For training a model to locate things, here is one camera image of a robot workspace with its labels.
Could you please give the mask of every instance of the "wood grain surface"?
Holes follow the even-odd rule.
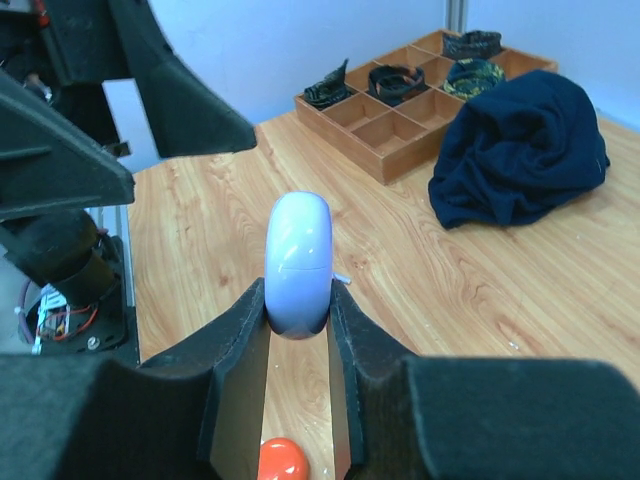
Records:
[[[131,239],[143,358],[220,315],[263,275],[270,210],[324,196],[335,270],[366,314],[424,355],[570,356],[614,363],[640,386],[640,135],[602,121],[612,166],[596,191],[534,225],[445,232],[433,162],[384,187],[287,114],[258,147],[173,159],[136,175]],[[272,336],[263,438],[307,452],[333,478],[324,332]]]

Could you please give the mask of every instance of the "screw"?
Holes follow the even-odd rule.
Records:
[[[89,350],[95,350],[100,346],[100,339],[98,337],[91,337],[87,340],[87,348]]]

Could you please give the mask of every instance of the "patterned cloth band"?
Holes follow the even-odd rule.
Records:
[[[331,105],[341,102],[351,95],[345,84],[348,59],[324,77],[318,83],[304,89],[304,100],[318,110],[324,110]]]
[[[468,100],[506,81],[504,70],[479,58],[467,58],[453,64],[444,82],[444,91]]]
[[[406,65],[382,65],[369,72],[369,94],[395,107],[428,90],[424,70]]]
[[[461,36],[444,33],[442,36],[443,55],[452,60],[464,58],[488,60],[502,51],[501,40],[502,34],[482,30],[473,30]]]

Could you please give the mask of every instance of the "wooden tray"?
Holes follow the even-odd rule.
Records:
[[[323,111],[297,95],[300,121],[384,185],[436,158],[447,128],[464,104],[442,90],[454,64],[442,56],[444,32],[449,31],[430,33],[349,70],[346,83],[353,95]],[[504,69],[507,80],[536,69],[558,71],[552,60],[504,45],[503,49],[490,61]],[[421,67],[431,88],[397,107],[385,105],[367,93],[369,72],[384,64]]]

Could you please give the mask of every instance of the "dark navy cloth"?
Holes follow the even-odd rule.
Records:
[[[536,70],[462,107],[428,191],[444,228],[525,225],[601,185],[609,165],[586,92]]]

